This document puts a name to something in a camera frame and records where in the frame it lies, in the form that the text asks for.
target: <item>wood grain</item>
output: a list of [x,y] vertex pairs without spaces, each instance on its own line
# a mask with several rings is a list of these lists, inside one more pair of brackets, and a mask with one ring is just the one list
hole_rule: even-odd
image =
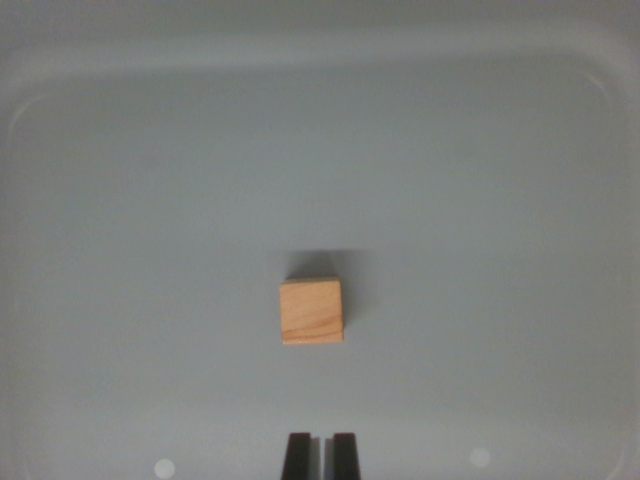
[[280,285],[282,343],[344,340],[340,279],[303,278]]

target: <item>white circular mark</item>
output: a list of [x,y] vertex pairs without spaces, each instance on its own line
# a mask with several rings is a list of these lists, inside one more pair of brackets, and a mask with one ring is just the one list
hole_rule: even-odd
[[158,460],[154,468],[156,476],[162,480],[169,480],[176,474],[176,466],[167,458]]
[[484,448],[474,448],[471,451],[469,460],[471,460],[474,467],[484,468],[491,463],[491,455]]

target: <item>wooden block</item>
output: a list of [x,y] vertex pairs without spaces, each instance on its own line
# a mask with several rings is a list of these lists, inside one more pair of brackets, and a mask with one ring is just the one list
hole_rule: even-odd
[[303,278],[280,285],[282,343],[344,340],[339,278]]

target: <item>wooden cube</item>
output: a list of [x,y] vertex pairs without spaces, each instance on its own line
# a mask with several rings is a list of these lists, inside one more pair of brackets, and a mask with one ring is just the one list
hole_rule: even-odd
[[282,343],[344,340],[339,278],[303,278],[280,285]]

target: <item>gray surface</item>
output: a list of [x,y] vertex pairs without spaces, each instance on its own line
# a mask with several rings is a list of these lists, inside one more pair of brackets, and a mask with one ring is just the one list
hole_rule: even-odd
[[[356,432],[369,480],[629,463],[630,82],[348,38],[147,73],[113,47],[112,76],[64,47],[2,84],[2,478],[278,478],[291,431]],[[344,343],[280,344],[302,273],[343,278]]]

